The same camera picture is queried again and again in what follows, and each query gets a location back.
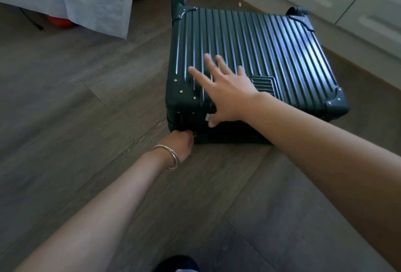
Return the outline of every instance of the orange object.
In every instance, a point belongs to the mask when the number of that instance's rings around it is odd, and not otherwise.
[[[71,28],[75,26],[75,24],[70,21],[69,19],[66,18],[58,18],[54,16],[47,15],[47,19],[55,26],[58,26],[60,28]]]

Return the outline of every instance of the black cable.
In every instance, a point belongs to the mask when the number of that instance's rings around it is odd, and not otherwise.
[[[31,23],[33,23],[33,24],[36,26],[36,28],[38,28],[38,29],[41,30],[41,31],[43,30],[43,27],[42,27],[41,25],[39,25],[38,23],[34,22],[33,20],[31,20],[30,17],[27,16],[27,15],[25,14],[25,12],[22,10],[22,8],[20,8],[20,10],[21,10],[21,12],[23,13],[23,15],[25,15],[25,17],[26,17]]]

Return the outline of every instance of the wooden floor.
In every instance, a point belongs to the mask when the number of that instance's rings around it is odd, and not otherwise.
[[[238,0],[188,0],[238,9]],[[167,132],[170,0],[134,1],[128,40],[0,5],[0,266],[11,271]],[[328,52],[351,112],[335,121],[401,154],[401,92]],[[202,271],[392,271],[276,148],[203,145],[165,172],[110,271],[173,254]]]

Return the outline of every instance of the baseboard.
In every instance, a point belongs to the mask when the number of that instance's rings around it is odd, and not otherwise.
[[[287,0],[243,1],[263,12],[276,14],[294,6]],[[310,15],[310,19],[324,47],[401,89],[401,60],[317,16]]]

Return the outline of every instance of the hand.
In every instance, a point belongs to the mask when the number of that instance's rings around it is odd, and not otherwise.
[[[172,133],[161,139],[158,144],[171,148],[177,154],[180,162],[183,162],[186,158],[188,158],[192,147],[194,146],[193,133],[190,130],[185,132],[174,130]],[[168,153],[168,155],[173,159],[173,156],[165,148],[160,149]]]
[[[235,75],[220,55],[216,56],[216,61],[220,69],[214,64],[209,54],[204,55],[204,62],[213,76],[213,82],[194,67],[188,68],[189,73],[205,89],[216,105],[217,112],[209,121],[209,127],[215,127],[221,121],[243,121],[245,108],[259,93],[245,75],[242,66],[238,67],[237,75]]]

